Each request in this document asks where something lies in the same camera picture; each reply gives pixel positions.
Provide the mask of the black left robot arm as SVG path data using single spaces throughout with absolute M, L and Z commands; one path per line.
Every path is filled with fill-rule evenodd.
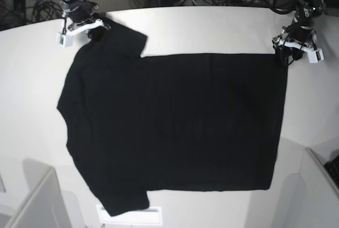
M 318 47 L 315 19 L 325 12 L 323 0 L 293 0 L 295 14 L 291 24 L 283 27 L 280 35 L 272 39 L 275 53 L 282 65 L 288 67 L 306 56 L 311 64 L 324 60 Z

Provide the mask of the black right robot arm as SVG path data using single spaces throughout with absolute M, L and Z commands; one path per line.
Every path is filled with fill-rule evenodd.
M 111 26 L 95 11 L 98 4 L 89 0 L 59 0 L 62 10 L 61 31 L 57 34 L 57 41 L 64 47 L 73 44 L 73 37 L 85 32 L 90 39 L 97 29 L 109 30 Z

